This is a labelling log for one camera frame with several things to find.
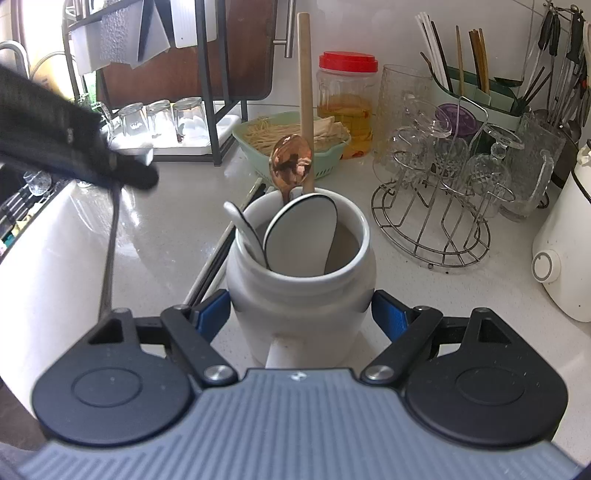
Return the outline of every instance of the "cutting board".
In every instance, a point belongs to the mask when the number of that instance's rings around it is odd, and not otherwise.
[[[159,2],[157,5],[166,25],[167,14],[162,12]],[[232,98],[261,100],[269,95],[276,23],[277,0],[226,0]],[[207,44],[215,99],[222,98],[219,36]],[[102,69],[102,74],[105,84],[97,82],[97,97],[108,100],[113,109],[133,102],[148,104],[164,98],[175,102],[202,94],[197,47],[170,48],[133,70],[127,64],[112,63]]]

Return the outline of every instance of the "cabinet handle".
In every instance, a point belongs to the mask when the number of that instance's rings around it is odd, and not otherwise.
[[[285,45],[285,58],[290,59],[294,51],[294,26],[296,24],[296,0],[289,0],[287,4],[287,26],[285,38],[276,38],[273,45]]]

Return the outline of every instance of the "white ceramic spoon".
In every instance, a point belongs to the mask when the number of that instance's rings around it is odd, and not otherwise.
[[[255,229],[250,223],[248,223],[248,220],[240,211],[240,208],[238,208],[232,202],[224,202],[223,208],[229,215],[230,220],[232,220],[236,228],[240,230],[250,255],[259,265],[262,265],[266,268],[267,262],[265,262],[265,254],[262,251],[261,240],[258,238]]]
[[[270,270],[290,277],[324,275],[335,237],[334,201],[309,193],[285,205],[271,220],[263,250]]]

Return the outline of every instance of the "utensil holder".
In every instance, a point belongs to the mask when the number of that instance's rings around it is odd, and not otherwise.
[[[253,357],[268,368],[339,365],[353,345],[374,293],[376,261],[363,213],[337,193],[316,192],[335,201],[339,223],[358,242],[357,254],[344,267],[319,277],[277,274],[248,254],[240,232],[228,255],[226,280],[236,318]],[[257,230],[282,207],[281,193],[274,191],[249,205],[244,216]]]
[[[449,76],[452,80],[454,92],[458,92],[460,90],[459,70],[454,67],[449,67]],[[444,88],[434,76],[431,77],[431,82],[431,103],[437,106],[447,103],[457,105],[460,98],[459,95]],[[474,104],[466,102],[464,105],[462,105],[462,107],[467,109],[479,122],[487,121],[490,124],[499,125],[499,127],[503,127],[514,132],[519,125],[519,117],[509,113],[511,106],[513,105],[513,101],[515,100],[515,94],[513,93],[513,90],[511,90],[509,87],[501,85],[494,80],[490,80],[490,87],[490,105],[480,103],[477,98],[477,92],[479,90],[476,85],[476,75],[471,72],[464,71],[464,97],[472,100]],[[486,110],[486,113],[488,114],[488,120],[481,108]]]

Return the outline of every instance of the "electric kettle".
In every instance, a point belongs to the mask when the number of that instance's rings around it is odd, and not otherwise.
[[[591,322],[591,140],[534,238],[531,271],[556,305],[580,322]]]

